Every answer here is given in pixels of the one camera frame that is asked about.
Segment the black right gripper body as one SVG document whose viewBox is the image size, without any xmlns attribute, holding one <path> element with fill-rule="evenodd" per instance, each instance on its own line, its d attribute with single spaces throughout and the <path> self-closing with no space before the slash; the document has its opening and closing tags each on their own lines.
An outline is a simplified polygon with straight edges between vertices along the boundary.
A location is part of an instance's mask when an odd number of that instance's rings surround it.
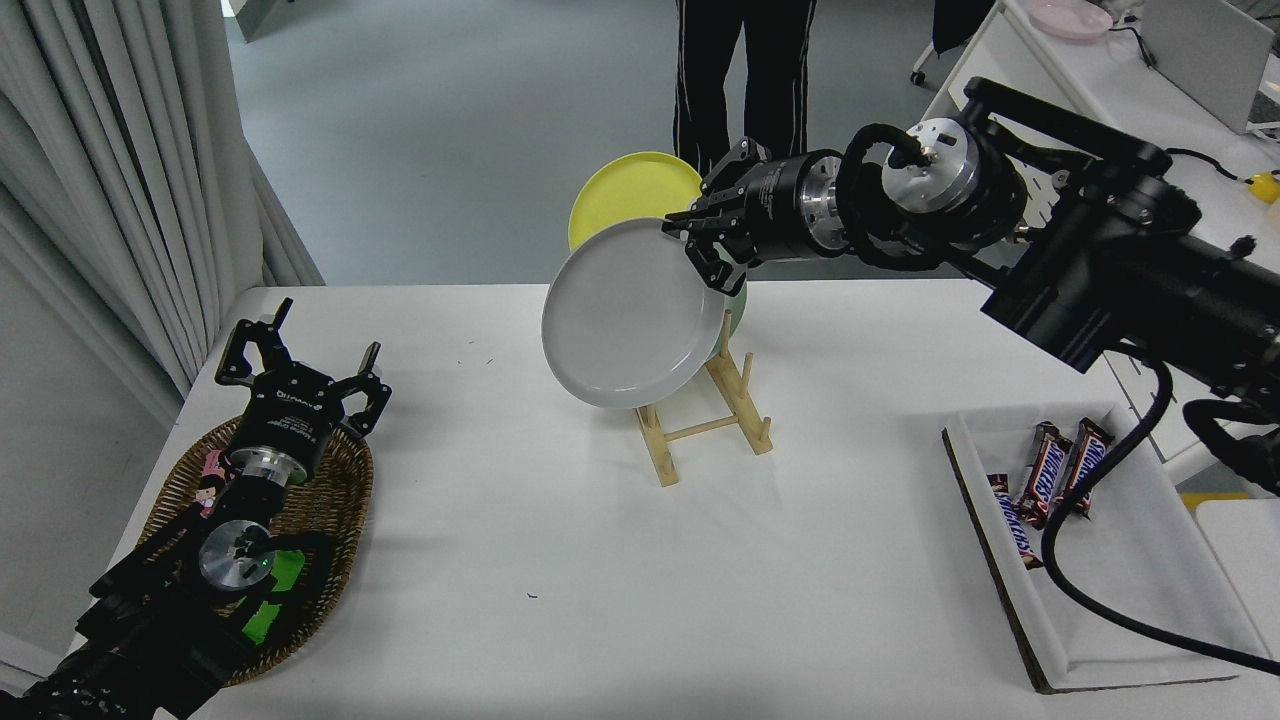
<svg viewBox="0 0 1280 720">
<path fill-rule="evenodd" d="M 742 218 L 735 241 L 736 263 L 783 263 L 817 258 L 812 231 L 803 218 L 801 186 L 815 161 L 814 152 L 783 160 L 755 160 L 748 165 L 742 188 Z"/>
</svg>

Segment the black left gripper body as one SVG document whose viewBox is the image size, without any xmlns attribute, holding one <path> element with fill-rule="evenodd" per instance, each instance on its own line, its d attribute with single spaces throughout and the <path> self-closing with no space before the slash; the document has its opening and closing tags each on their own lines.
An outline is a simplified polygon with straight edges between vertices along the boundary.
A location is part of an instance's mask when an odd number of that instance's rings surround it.
<svg viewBox="0 0 1280 720">
<path fill-rule="evenodd" d="M 232 437 L 232 468 L 242 475 L 311 479 L 344 416 L 335 380 L 305 364 L 260 372 Z"/>
</svg>

